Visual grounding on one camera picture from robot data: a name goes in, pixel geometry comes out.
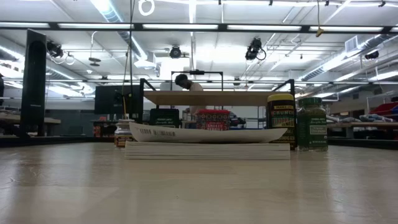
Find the jar lid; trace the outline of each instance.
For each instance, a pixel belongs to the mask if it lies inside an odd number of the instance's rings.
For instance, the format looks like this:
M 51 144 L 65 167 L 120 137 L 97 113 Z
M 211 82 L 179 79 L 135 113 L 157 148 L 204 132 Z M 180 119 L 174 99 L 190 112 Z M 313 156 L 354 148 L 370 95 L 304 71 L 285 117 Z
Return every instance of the jar lid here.
M 320 105 L 322 104 L 322 98 L 320 97 L 309 97 L 298 100 L 298 105 Z
M 294 100 L 293 95 L 283 93 L 283 94 L 274 94 L 271 96 L 268 96 L 268 102 L 270 101 L 275 101 L 275 100 Z

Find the speaker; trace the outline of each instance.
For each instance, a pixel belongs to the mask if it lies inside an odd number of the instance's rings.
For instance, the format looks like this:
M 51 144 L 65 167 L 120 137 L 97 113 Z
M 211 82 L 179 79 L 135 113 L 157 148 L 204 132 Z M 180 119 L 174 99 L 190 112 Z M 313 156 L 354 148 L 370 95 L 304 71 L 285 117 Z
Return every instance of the speaker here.
M 38 136 L 44 136 L 46 43 L 46 35 L 27 30 L 20 127 L 37 127 Z

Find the ceiling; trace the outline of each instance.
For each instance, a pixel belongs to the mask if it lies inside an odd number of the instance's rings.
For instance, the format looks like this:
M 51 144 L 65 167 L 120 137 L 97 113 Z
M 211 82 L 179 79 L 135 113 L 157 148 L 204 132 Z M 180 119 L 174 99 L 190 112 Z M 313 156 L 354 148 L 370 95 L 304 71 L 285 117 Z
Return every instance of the ceiling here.
M 149 16 L 139 11 L 138 1 L 134 8 L 133 22 L 178 22 L 190 23 L 190 0 L 155 0 L 155 9 Z M 196 23 L 246 23 L 246 24 L 317 24 L 318 9 L 316 1 L 218 1 L 196 0 L 193 21 Z M 130 1 L 112 0 L 114 8 L 129 22 Z M 355 26 L 395 26 L 398 1 L 388 1 L 384 7 L 378 7 L 379 1 L 325 1 L 320 2 L 319 21 L 322 25 L 355 25 Z M 150 3 L 143 5 L 148 11 Z M 14 0 L 0 1 L 0 21 L 41 21 L 41 22 L 106 22 L 101 13 L 89 0 Z M 109 79 L 123 79 L 126 64 L 127 43 L 117 32 L 97 32 L 93 38 L 92 31 L 40 31 L 57 44 L 62 44 L 65 52 L 73 55 L 75 62 L 60 65 L 83 78 L 98 79 L 108 76 Z M 12 41 L 16 46 L 25 46 L 26 31 L 1 30 L 0 36 Z M 157 62 L 172 60 L 168 57 L 170 48 L 179 45 L 187 55 L 191 55 L 191 34 L 189 32 L 133 32 L 140 46 L 157 56 Z M 246 61 L 244 55 L 254 37 L 261 38 L 267 58 L 264 61 Z M 272 33 L 195 33 L 196 68 L 205 71 L 222 71 L 225 80 L 240 77 L 242 80 L 287 80 L 298 78 L 300 74 L 319 64 L 323 59 L 344 49 L 345 42 L 354 37 L 353 34 L 278 34 Z M 381 48 L 381 57 L 389 57 L 396 50 Z M 88 58 L 100 58 L 99 67 L 92 67 Z M 55 59 L 62 62 L 64 58 Z M 178 59 L 179 66 L 188 70 L 189 58 Z M 361 64 L 358 58 L 333 68 L 331 72 L 345 75 L 358 69 Z M 134 79 L 169 79 L 169 75 L 157 77 L 152 69 L 133 67 Z M 217 75 L 193 77 L 204 80 L 218 80 Z M 273 85 L 256 85 L 256 88 L 271 89 Z

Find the white paper boat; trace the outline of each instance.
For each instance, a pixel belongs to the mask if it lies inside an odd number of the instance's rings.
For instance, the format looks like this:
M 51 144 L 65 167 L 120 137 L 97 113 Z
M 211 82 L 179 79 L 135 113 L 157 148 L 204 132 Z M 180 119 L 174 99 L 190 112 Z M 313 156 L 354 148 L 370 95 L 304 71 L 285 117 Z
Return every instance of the white paper boat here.
M 208 131 L 178 129 L 130 123 L 130 130 L 139 142 L 177 143 L 267 143 L 279 139 L 287 128 L 241 131 Z

